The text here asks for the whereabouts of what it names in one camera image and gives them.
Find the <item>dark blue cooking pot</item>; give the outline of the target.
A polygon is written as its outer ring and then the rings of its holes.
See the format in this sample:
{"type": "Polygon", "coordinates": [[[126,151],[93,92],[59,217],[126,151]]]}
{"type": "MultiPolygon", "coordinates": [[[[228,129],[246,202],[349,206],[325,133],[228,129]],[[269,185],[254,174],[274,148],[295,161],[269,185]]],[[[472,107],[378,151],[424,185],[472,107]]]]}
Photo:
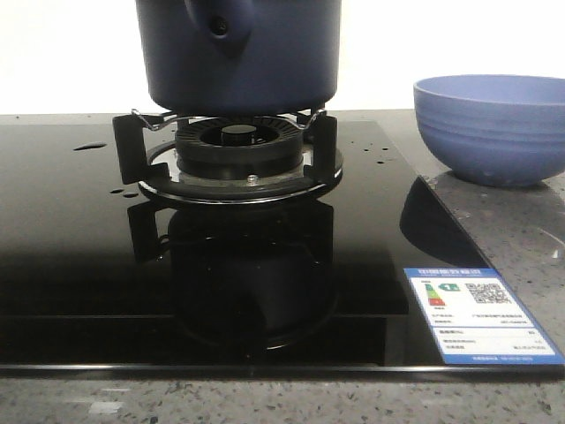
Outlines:
{"type": "Polygon", "coordinates": [[[152,100],[196,116],[276,115],[336,92],[339,1],[138,1],[152,100]]]}

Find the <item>light blue ribbed bowl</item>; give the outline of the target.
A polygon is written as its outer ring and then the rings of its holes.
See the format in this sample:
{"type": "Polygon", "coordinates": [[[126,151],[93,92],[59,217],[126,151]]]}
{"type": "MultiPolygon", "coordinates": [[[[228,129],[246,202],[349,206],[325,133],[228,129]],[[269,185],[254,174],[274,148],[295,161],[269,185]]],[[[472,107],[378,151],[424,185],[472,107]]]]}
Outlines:
{"type": "Polygon", "coordinates": [[[564,171],[563,79],[467,74],[413,86],[418,131],[463,180],[532,186],[564,171]]]}

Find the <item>black metal pot support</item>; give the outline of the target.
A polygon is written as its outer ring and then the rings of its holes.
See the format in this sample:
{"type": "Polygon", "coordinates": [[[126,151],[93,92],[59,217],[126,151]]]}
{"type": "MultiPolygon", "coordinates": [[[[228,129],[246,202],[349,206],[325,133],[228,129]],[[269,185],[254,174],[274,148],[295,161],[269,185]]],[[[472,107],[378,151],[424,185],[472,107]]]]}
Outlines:
{"type": "Polygon", "coordinates": [[[272,177],[211,179],[187,174],[177,166],[175,136],[181,125],[216,117],[168,112],[143,115],[133,110],[112,120],[121,178],[138,184],[148,198],[174,204],[245,205],[322,195],[337,186],[343,157],[337,149],[337,120],[325,110],[279,117],[302,131],[302,162],[272,177]]]}

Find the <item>black glass gas cooktop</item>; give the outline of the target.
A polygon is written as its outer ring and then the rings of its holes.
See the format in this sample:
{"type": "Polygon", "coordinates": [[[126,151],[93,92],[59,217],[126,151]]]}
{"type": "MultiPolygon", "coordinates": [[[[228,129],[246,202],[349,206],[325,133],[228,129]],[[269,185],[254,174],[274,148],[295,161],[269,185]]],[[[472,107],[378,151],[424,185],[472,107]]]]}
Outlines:
{"type": "Polygon", "coordinates": [[[450,357],[412,271],[488,262],[377,124],[342,120],[320,199],[166,208],[123,185],[109,125],[1,127],[1,372],[560,380],[546,339],[450,357]]]}

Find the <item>blue energy label sticker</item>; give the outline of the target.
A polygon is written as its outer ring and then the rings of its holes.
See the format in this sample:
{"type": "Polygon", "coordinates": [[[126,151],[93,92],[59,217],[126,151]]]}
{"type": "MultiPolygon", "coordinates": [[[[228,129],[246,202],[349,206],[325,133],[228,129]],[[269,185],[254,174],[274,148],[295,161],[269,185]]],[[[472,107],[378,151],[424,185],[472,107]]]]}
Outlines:
{"type": "Polygon", "coordinates": [[[406,268],[449,365],[549,366],[564,356],[494,269],[406,268]]]}

